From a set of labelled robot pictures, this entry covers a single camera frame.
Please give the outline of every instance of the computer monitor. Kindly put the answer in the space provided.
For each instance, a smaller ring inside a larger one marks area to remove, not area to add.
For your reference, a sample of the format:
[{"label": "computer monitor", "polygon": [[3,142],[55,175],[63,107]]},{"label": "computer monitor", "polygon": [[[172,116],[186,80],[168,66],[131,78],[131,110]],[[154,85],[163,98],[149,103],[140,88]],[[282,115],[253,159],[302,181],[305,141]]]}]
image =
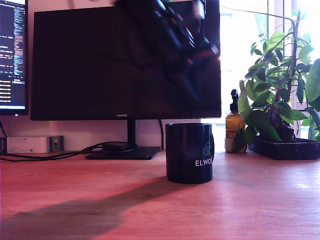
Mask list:
[{"label": "computer monitor", "polygon": [[[193,2],[170,6],[196,37]],[[216,54],[167,76],[116,6],[35,12],[30,119],[128,120],[135,144],[135,120],[220,117],[219,1],[207,2],[204,28]]]},{"label": "computer monitor", "polygon": [[0,0],[0,116],[28,115],[28,0]]}]

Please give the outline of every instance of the pump bottle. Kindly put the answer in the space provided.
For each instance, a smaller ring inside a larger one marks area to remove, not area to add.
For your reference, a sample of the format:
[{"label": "pump bottle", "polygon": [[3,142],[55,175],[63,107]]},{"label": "pump bottle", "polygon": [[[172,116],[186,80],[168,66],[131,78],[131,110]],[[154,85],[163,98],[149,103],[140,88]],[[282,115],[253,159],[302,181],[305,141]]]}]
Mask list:
[{"label": "pump bottle", "polygon": [[[245,122],[241,118],[239,111],[238,111],[238,100],[239,95],[236,89],[231,91],[232,103],[230,104],[230,111],[226,118],[225,118],[225,141],[224,141],[224,148],[225,151],[228,153],[235,153],[232,151],[232,145],[234,138],[237,134],[238,128],[245,130]],[[247,151],[247,145],[238,151],[237,153],[245,153]]]}]

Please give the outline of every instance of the white wall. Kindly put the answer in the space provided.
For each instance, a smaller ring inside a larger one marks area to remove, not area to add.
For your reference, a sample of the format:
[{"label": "white wall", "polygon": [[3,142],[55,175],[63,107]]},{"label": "white wall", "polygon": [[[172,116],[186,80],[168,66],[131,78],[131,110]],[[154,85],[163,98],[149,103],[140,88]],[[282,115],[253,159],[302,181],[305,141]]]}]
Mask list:
[{"label": "white wall", "polygon": [[[29,0],[29,80],[31,81],[34,12],[70,8],[110,6],[111,0]],[[10,137],[63,135],[66,150],[80,150],[105,141],[126,141],[127,123],[124,120],[106,121],[31,121],[28,116],[3,116],[3,127]],[[163,125],[176,122],[200,122],[200,120],[164,120]],[[161,132],[157,120],[137,122],[137,144],[160,146]]]}]

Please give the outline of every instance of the bottle cap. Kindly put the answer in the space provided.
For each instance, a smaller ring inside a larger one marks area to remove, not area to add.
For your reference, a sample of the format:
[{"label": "bottle cap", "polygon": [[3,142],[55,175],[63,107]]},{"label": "bottle cap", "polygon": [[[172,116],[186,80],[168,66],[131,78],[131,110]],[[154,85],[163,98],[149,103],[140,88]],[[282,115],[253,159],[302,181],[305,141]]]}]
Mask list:
[{"label": "bottle cap", "polygon": [[238,111],[239,95],[236,89],[232,89],[231,97],[232,97],[232,103],[230,104],[230,111]]}]

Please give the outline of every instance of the white box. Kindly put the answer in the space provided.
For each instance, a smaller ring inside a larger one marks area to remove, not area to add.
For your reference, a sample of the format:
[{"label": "white box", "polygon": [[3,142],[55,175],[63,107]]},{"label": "white box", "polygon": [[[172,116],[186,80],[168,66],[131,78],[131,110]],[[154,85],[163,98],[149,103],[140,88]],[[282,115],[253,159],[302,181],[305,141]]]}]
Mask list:
[{"label": "white box", "polygon": [[46,154],[50,151],[49,136],[8,137],[9,154]]}]

